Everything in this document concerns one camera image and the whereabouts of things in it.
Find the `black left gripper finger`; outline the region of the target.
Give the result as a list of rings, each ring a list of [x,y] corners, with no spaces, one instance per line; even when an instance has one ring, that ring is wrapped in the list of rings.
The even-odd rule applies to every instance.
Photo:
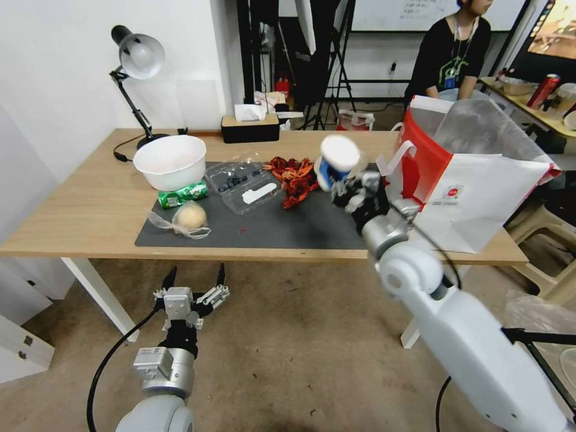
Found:
[[[216,284],[195,300],[195,311],[199,315],[209,315],[219,308],[230,296],[225,264],[220,263]]]
[[[164,297],[170,288],[174,286],[178,267],[174,266],[169,273],[164,277],[161,287],[153,292],[154,296],[154,311],[165,310]]]

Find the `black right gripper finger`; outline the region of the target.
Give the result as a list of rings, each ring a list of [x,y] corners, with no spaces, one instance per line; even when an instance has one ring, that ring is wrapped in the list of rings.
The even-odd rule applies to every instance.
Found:
[[[332,203],[347,214],[353,214],[363,206],[363,186],[355,179],[335,182],[331,188]]]
[[[362,171],[350,175],[347,184],[352,189],[379,189],[382,175],[378,171]]]

